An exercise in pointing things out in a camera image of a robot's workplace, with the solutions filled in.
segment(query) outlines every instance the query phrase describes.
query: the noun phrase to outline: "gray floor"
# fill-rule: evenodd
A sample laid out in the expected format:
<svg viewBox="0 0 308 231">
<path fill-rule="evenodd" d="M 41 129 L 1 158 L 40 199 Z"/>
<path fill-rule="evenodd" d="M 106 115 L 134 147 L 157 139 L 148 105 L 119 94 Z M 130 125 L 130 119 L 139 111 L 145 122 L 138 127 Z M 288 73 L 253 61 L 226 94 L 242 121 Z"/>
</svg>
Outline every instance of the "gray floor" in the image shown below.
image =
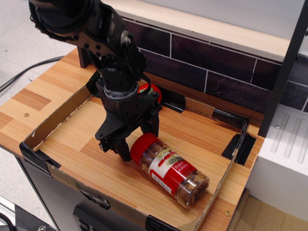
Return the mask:
<svg viewBox="0 0 308 231">
<path fill-rule="evenodd" d="M 0 85 L 38 62 L 66 55 L 74 47 L 52 40 L 30 21 L 28 0 L 4 0 L 0 9 Z M 53 64 L 36 67 L 0 93 L 0 105 Z M 0 148 L 0 195 L 52 224 L 15 157 Z"/>
</svg>

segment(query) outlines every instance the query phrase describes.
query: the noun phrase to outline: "tile backsplash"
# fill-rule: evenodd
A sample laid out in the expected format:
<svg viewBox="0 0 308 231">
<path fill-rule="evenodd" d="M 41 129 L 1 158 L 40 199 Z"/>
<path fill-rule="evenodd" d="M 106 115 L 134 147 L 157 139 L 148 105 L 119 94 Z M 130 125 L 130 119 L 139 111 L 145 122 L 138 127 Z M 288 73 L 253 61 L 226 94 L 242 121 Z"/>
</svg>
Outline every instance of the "tile backsplash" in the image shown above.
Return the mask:
<svg viewBox="0 0 308 231">
<path fill-rule="evenodd" d="M 284 89 L 281 104 L 308 112 L 308 57 L 298 55 Z"/>
<path fill-rule="evenodd" d="M 264 113 L 281 63 L 127 19 L 145 71 Z"/>
</svg>

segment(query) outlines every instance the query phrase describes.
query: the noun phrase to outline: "red label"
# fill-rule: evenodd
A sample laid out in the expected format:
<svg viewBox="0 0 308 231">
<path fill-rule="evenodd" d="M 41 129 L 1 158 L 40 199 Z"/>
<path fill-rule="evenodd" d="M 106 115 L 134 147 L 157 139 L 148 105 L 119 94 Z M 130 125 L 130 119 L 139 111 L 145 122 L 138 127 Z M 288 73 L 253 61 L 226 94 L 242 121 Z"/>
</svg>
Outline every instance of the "red label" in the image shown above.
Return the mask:
<svg viewBox="0 0 308 231">
<path fill-rule="evenodd" d="M 196 168 L 182 159 L 174 163 L 164 177 L 160 176 L 159 167 L 155 170 L 154 168 L 150 169 L 150 176 L 174 196 L 182 181 L 186 179 L 191 172 L 195 171 Z"/>
</svg>

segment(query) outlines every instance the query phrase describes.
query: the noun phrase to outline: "wood grain surface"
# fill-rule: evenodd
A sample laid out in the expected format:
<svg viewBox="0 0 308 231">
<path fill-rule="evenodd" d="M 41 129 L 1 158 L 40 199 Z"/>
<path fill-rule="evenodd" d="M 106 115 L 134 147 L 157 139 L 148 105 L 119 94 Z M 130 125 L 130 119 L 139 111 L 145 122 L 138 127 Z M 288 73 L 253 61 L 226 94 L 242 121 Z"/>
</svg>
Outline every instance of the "wood grain surface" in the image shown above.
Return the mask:
<svg viewBox="0 0 308 231">
<path fill-rule="evenodd" d="M 73 50 L 51 69 L 0 107 L 0 145 L 22 158 L 19 144 L 82 88 L 94 73 L 93 66 L 79 67 Z M 182 208 L 175 199 L 143 173 L 133 162 L 124 163 L 113 152 L 103 153 L 94 134 L 104 121 L 99 100 L 91 98 L 61 124 L 38 148 L 62 166 L 60 170 L 115 199 L 180 227 L 201 215 L 230 161 L 221 156 L 235 131 L 219 122 L 185 110 L 182 114 L 168 108 L 160 112 L 159 138 L 169 144 L 211 183 L 205 197 L 192 209 Z M 256 134 L 256 126 L 250 131 Z M 141 135 L 128 137 L 129 146 Z M 263 139 L 257 141 L 245 166 L 235 164 L 200 230 L 226 230 L 250 175 Z"/>
</svg>

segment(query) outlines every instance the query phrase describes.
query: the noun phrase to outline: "white wall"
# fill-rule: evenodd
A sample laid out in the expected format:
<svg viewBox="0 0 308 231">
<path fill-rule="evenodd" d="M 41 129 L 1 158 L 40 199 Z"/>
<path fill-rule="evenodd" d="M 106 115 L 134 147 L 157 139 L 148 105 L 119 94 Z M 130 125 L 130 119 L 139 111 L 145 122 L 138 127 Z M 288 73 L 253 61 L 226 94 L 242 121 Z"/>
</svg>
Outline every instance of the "white wall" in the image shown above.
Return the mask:
<svg viewBox="0 0 308 231">
<path fill-rule="evenodd" d="M 144 0 L 290 39 L 304 0 Z"/>
</svg>

